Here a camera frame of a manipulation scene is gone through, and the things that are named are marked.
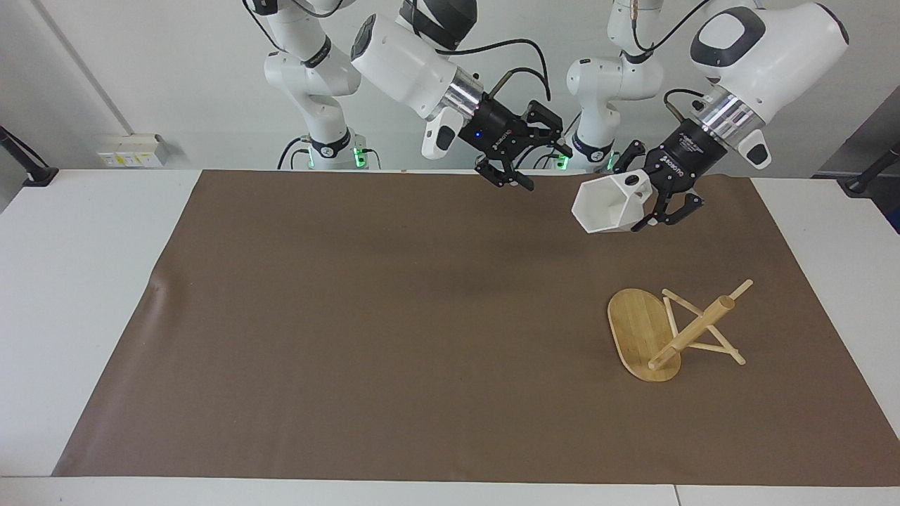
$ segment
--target hexagonal white cup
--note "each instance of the hexagonal white cup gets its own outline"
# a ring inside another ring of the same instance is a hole
[[[642,170],[594,179],[581,184],[571,213],[590,234],[630,231],[644,217],[644,203],[653,194]]]

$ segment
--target wooden stand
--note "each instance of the wooden stand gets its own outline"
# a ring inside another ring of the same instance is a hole
[[[625,368],[644,381],[669,381],[679,372],[680,354],[687,348],[725,353],[743,366],[747,361],[716,328],[716,323],[734,309],[737,298],[751,285],[753,281],[748,279],[730,295],[709,304],[705,311],[670,290],[662,291],[662,303],[643,290],[619,292],[609,302],[608,315]],[[697,315],[684,330],[679,331],[675,324],[671,301]],[[720,346],[696,342],[707,330]]]

